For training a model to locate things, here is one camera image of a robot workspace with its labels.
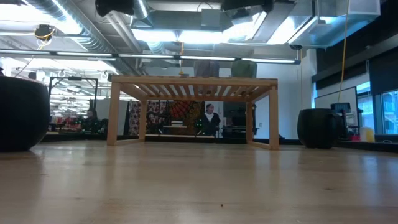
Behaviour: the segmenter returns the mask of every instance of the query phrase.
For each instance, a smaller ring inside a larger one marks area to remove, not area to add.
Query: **wooden floor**
[[[398,157],[104,141],[0,154],[0,223],[398,223]]]

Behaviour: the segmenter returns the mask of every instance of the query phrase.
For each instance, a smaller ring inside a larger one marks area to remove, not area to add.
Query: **wooden table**
[[[140,117],[139,139],[118,141],[120,91],[140,100],[141,114],[147,100],[193,100],[246,102],[246,141],[266,149],[279,149],[278,80],[271,78],[112,76],[109,109],[109,146],[145,141],[146,116]],[[269,97],[269,144],[253,142],[253,104]]]

